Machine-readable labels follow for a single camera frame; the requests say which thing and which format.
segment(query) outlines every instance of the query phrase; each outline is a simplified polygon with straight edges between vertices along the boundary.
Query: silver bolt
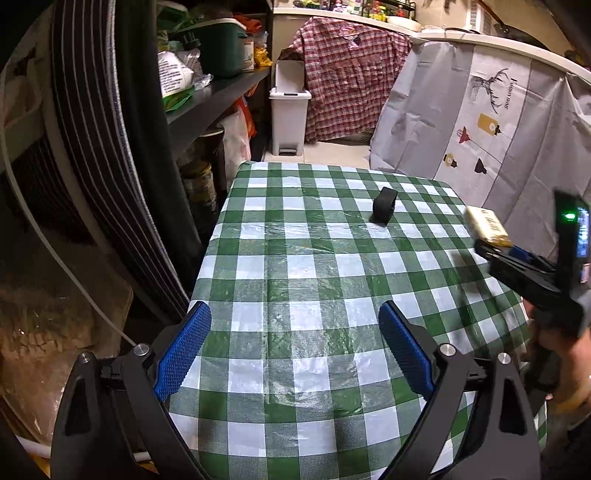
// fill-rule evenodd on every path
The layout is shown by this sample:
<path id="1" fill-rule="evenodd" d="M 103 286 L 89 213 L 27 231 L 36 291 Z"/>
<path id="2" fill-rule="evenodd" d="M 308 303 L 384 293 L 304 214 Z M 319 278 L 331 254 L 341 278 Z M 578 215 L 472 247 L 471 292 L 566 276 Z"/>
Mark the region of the silver bolt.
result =
<path id="1" fill-rule="evenodd" d="M 457 352 L 456 347 L 450 343 L 444 343 L 439 347 L 439 351 L 445 356 L 454 356 Z"/>
<path id="2" fill-rule="evenodd" d="M 134 355 L 144 356 L 150 351 L 150 346 L 147 343 L 138 343 L 134 346 Z"/>
<path id="3" fill-rule="evenodd" d="M 80 360 L 80 362 L 83 364 L 87 364 L 88 362 L 90 362 L 91 359 L 92 359 L 92 356 L 91 356 L 90 352 L 82 352 L 78 356 L 78 360 Z"/>
<path id="4" fill-rule="evenodd" d="M 503 365 L 507 365 L 511 363 L 511 357 L 507 353 L 499 353 L 496 356 Z"/>

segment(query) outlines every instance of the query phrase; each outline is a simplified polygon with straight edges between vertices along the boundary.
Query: frying pan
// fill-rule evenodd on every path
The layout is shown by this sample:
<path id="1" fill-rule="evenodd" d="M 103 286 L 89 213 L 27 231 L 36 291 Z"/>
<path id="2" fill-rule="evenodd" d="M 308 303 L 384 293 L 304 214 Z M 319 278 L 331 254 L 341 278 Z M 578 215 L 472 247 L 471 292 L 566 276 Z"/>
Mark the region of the frying pan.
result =
<path id="1" fill-rule="evenodd" d="M 519 28 L 512 27 L 510 25 L 505 25 L 505 23 L 499 18 L 499 16 L 493 12 L 492 8 L 490 8 L 483 0 L 476 0 L 478 1 L 479 5 L 498 23 L 495 25 L 495 31 L 497 35 L 503 38 L 508 38 L 509 40 L 517 40 L 522 43 L 527 43 L 529 45 L 533 45 L 534 47 L 543 48 L 544 50 L 550 50 L 546 45 L 540 42 L 537 38 L 532 37 L 529 33 L 520 30 Z"/>

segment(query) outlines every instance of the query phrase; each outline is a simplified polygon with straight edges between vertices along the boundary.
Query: display screen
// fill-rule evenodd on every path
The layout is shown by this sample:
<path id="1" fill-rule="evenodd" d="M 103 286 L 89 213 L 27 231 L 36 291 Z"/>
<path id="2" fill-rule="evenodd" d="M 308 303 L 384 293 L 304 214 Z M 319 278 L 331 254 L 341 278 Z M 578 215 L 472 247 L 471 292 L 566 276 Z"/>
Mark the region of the display screen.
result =
<path id="1" fill-rule="evenodd" d="M 587 258 L 589 256 L 589 211 L 579 210 L 579 239 L 577 242 L 577 257 Z"/>

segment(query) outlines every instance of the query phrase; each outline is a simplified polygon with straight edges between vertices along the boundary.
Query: plastic table cover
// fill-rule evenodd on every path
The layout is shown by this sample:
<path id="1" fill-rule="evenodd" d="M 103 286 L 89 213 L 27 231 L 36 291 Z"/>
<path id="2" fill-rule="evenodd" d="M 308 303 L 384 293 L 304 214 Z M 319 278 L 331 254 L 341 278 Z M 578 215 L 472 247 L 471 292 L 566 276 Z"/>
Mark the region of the plastic table cover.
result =
<path id="1" fill-rule="evenodd" d="M 382 187 L 387 226 L 370 221 Z M 170 413 L 213 478 L 378 478 L 417 421 L 376 313 L 394 300 L 438 343 L 496 355 L 528 336 L 520 298 L 486 273 L 446 184 L 357 168 L 246 163 L 193 292 L 212 331 Z M 466 428 L 464 395 L 436 468 Z M 545 414 L 536 417 L 545 439 Z"/>

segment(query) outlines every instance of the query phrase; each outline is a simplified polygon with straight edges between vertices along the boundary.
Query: floor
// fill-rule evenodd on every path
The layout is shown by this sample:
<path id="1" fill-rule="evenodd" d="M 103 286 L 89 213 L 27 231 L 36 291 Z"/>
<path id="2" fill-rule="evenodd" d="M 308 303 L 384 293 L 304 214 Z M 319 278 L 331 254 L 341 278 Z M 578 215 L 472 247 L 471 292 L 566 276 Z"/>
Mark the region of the floor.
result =
<path id="1" fill-rule="evenodd" d="M 318 142 L 315 144 L 304 145 L 304 154 L 301 157 L 294 155 L 279 155 L 276 157 L 270 152 L 267 152 L 263 160 L 369 168 L 368 158 L 369 147 L 365 145 Z"/>

